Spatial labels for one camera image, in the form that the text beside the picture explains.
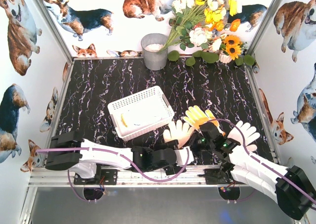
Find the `yellow dotted work glove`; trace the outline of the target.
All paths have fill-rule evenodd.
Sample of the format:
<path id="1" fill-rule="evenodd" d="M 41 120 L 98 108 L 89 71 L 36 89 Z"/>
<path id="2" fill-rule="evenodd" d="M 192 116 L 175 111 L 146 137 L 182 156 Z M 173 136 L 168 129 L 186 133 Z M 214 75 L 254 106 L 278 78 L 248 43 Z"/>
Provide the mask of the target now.
<path id="1" fill-rule="evenodd" d="M 197 105 L 190 106 L 185 111 L 185 116 L 183 117 L 183 120 L 190 126 L 194 127 L 196 130 L 199 130 L 200 125 L 211 121 L 217 127 L 218 131 L 222 135 L 225 135 L 225 132 L 220 129 L 219 122 L 215 120 L 215 116 L 213 115 L 213 113 L 210 110 L 202 111 Z"/>

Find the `cream glove red cuff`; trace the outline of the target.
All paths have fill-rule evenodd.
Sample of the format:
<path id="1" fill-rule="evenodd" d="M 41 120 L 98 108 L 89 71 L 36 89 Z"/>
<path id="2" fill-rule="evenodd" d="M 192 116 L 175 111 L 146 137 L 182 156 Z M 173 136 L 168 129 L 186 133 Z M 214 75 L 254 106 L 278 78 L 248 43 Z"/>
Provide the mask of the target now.
<path id="1" fill-rule="evenodd" d="M 183 123 L 181 120 L 171 121 L 168 124 L 168 129 L 165 129 L 163 132 L 163 140 L 164 142 L 178 140 L 178 149 L 181 149 L 188 142 L 194 131 L 195 128 L 187 122 Z"/>

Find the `white perforated storage basket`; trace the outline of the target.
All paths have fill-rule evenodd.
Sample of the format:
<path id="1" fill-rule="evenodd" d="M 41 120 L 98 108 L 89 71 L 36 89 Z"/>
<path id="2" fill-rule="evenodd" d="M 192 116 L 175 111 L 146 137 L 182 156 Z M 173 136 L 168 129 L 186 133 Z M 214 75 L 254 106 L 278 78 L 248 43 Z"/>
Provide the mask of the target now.
<path id="1" fill-rule="evenodd" d="M 167 125 L 175 115 L 159 86 L 113 101 L 108 111 L 118 137 L 125 142 Z"/>

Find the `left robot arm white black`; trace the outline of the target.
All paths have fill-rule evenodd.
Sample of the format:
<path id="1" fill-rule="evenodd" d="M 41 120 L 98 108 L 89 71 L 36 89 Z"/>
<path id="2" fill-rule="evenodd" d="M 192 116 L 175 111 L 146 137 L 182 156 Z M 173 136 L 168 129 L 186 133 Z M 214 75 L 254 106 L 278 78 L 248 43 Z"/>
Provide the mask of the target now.
<path id="1" fill-rule="evenodd" d="M 194 160 L 190 148 L 178 149 L 177 146 L 178 141 L 172 140 L 155 149 L 142 146 L 116 148 L 93 143 L 72 131 L 52 137 L 45 168 L 73 171 L 83 179 L 95 177 L 98 165 L 138 173 L 166 169 L 172 175 L 183 171 Z"/>

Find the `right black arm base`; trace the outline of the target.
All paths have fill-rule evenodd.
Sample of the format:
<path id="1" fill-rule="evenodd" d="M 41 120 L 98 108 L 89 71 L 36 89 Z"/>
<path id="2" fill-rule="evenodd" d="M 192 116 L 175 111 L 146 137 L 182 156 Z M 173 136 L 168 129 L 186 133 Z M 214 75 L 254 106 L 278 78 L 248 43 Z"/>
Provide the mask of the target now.
<path id="1" fill-rule="evenodd" d="M 224 172 L 220 169 L 204 169 L 203 171 L 204 173 L 198 176 L 203 177 L 207 185 L 229 185 L 231 183 L 237 185 L 245 185 L 242 182 L 235 181 L 229 172 Z"/>

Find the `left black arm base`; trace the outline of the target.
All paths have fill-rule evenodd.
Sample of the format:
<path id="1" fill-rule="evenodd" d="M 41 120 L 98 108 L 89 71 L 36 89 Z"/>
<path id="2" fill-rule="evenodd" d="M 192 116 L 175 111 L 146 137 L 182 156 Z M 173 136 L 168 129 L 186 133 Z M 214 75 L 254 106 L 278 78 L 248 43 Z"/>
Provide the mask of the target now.
<path id="1" fill-rule="evenodd" d="M 83 179 L 75 173 L 75 185 L 116 185 L 118 178 L 118 170 L 116 169 L 98 169 L 93 178 Z"/>

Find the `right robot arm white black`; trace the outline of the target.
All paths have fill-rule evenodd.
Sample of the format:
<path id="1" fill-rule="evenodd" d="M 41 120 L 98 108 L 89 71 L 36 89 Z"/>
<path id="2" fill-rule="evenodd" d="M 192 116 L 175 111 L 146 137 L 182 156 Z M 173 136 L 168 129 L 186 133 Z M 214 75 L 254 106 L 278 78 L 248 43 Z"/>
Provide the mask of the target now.
<path id="1" fill-rule="evenodd" d="M 250 151 L 260 136 L 254 126 L 239 121 L 227 136 L 219 132 L 213 120 L 196 127 L 233 180 L 265 194 L 294 220 L 301 220 L 309 209 L 315 209 L 316 190 L 301 168 L 278 165 Z"/>

